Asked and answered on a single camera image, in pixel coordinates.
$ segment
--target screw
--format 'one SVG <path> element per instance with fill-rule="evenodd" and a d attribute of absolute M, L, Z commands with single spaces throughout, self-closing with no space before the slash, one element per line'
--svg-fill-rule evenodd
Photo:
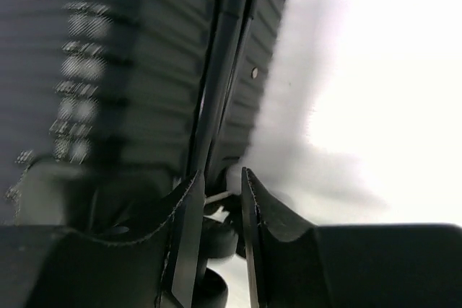
<path fill-rule="evenodd" d="M 252 69 L 252 78 L 256 79 L 258 76 L 258 68 L 253 68 Z"/>

